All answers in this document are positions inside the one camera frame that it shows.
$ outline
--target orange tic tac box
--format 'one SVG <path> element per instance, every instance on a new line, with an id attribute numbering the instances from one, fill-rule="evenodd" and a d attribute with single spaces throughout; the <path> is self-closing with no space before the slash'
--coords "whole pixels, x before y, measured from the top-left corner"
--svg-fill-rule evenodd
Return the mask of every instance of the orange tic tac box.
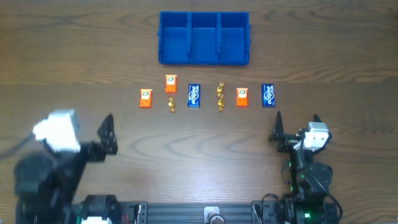
<path id="1" fill-rule="evenodd" d="M 140 108 L 151 108 L 152 107 L 152 90 L 141 89 L 141 98 L 139 99 Z"/>
<path id="2" fill-rule="evenodd" d="M 237 107 L 248 107 L 248 89 L 237 88 L 236 89 L 236 106 Z"/>
<path id="3" fill-rule="evenodd" d="M 166 75 L 166 93 L 177 93 L 177 75 Z"/>

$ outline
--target blue plastic tray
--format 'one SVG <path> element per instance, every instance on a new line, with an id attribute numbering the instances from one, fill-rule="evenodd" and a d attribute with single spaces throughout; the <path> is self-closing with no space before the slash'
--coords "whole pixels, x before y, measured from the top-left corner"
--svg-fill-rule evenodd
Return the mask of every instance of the blue plastic tray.
<path id="1" fill-rule="evenodd" d="M 160 12 L 160 63 L 246 65 L 249 58 L 248 12 Z"/>

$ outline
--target brown wooden surface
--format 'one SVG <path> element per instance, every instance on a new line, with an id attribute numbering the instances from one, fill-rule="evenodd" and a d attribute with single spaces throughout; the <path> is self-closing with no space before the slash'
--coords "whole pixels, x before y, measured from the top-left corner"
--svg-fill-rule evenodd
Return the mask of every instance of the brown wooden surface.
<path id="1" fill-rule="evenodd" d="M 159 11 L 249 11 L 247 67 L 159 64 Z M 175 114 L 164 75 L 178 75 Z M 0 143 L 26 136 L 55 108 L 76 108 L 81 139 L 110 111 L 117 156 L 87 166 L 76 201 L 116 194 L 149 202 L 250 202 L 289 192 L 286 154 L 266 141 L 275 114 L 286 132 L 312 114 L 333 139 L 315 160 L 334 170 L 331 193 L 342 223 L 398 216 L 397 1 L 1 1 Z M 225 110 L 215 90 L 224 81 Z M 188 83 L 201 83 L 201 108 L 187 108 Z M 261 108 L 261 83 L 275 83 L 276 108 Z M 248 87 L 249 108 L 235 107 Z M 154 90 L 139 109 L 139 89 Z M 32 142 L 0 163 L 0 219 L 14 223 L 14 164 Z"/>

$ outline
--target wood grain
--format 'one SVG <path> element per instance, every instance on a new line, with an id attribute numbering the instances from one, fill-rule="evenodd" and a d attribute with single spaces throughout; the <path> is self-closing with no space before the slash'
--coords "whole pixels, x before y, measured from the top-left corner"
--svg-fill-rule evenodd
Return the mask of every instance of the wood grain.
<path id="1" fill-rule="evenodd" d="M 159 11 L 249 11 L 247 67 L 173 67 L 157 60 Z M 55 108 L 76 108 L 81 139 L 115 117 L 117 156 L 90 164 L 75 201 L 116 194 L 149 202 L 249 202 L 289 191 L 286 154 L 267 142 L 276 112 L 296 133 L 318 113 L 333 139 L 315 160 L 334 170 L 342 223 L 398 216 L 398 4 L 396 1 L 1 1 L 0 154 Z M 175 114 L 164 75 L 177 74 Z M 225 108 L 215 98 L 225 86 Z M 201 83 L 190 110 L 188 83 Z M 276 108 L 261 108 L 261 83 L 275 83 Z M 249 108 L 235 89 L 250 89 Z M 151 110 L 139 89 L 151 88 Z M 14 223 L 15 163 L 0 162 L 0 219 Z"/>

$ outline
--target wood grain tabletop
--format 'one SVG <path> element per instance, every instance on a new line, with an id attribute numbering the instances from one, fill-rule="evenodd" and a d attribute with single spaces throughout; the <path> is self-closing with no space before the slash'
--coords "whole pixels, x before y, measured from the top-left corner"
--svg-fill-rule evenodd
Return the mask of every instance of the wood grain tabletop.
<path id="1" fill-rule="evenodd" d="M 161 65 L 160 11 L 249 11 L 249 65 Z M 178 75 L 175 114 L 166 74 Z M 76 202 L 250 202 L 290 191 L 288 155 L 267 141 L 276 112 L 291 134 L 318 113 L 333 139 L 315 160 L 333 168 L 341 223 L 396 222 L 397 77 L 397 1 L 3 0 L 0 154 L 54 109 L 78 111 L 82 141 L 98 139 L 112 112 L 119 152 L 87 165 Z M 189 83 L 201 84 L 198 110 L 187 108 Z M 275 108 L 262 108 L 262 83 L 275 84 Z M 236 107 L 238 87 L 249 88 L 248 108 Z M 149 110 L 141 88 L 153 89 Z M 2 224 L 15 222 L 14 165 L 41 148 L 30 142 L 0 162 Z"/>

